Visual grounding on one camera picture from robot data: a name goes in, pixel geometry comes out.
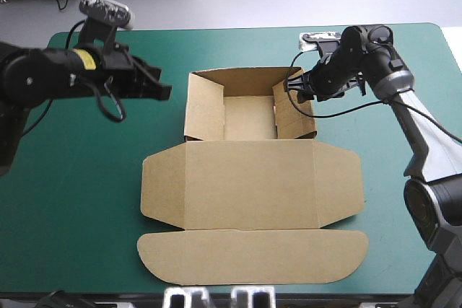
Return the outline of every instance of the green table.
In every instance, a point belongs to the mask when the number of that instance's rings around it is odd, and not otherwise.
[[[461,73],[439,27],[393,25],[396,48],[416,76],[416,91],[448,129],[462,133]],[[134,55],[162,67],[170,101],[125,101],[122,124],[106,120],[91,98],[61,100],[19,147],[12,171],[0,178],[0,291],[144,292],[168,284],[142,265],[142,234],[174,230],[139,211],[141,162],[183,140],[189,71],[231,66],[287,66],[300,32],[343,27],[119,32]],[[66,33],[51,46],[63,47]],[[317,53],[299,65],[309,69]],[[320,114],[374,100],[350,91],[316,103]],[[35,110],[34,120],[41,110]],[[365,210],[330,228],[358,229],[370,238],[364,263],[326,285],[278,286],[278,292],[410,293],[429,253],[404,206],[402,172],[411,150],[388,106],[318,121],[318,140],[362,158]],[[212,291],[228,291],[214,287]]]

